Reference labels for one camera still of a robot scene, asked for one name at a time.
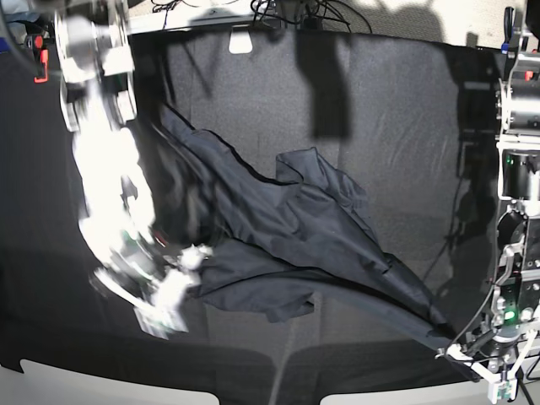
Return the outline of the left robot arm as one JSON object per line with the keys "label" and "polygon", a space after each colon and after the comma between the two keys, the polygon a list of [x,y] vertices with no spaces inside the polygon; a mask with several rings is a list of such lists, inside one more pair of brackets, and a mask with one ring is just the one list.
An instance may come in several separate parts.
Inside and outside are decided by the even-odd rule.
{"label": "left robot arm", "polygon": [[490,371],[517,360],[520,339],[539,329],[539,50],[527,25],[505,32],[505,70],[496,93],[499,132],[497,267],[467,354],[486,349]]}

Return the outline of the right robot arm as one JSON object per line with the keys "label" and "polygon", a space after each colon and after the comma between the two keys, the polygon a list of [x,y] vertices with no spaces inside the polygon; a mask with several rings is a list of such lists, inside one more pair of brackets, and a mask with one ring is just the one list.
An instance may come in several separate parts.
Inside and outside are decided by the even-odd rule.
{"label": "right robot arm", "polygon": [[84,200],[78,226],[102,267],[162,279],[154,202],[128,126],[137,116],[124,1],[63,1],[55,12],[61,107]]}

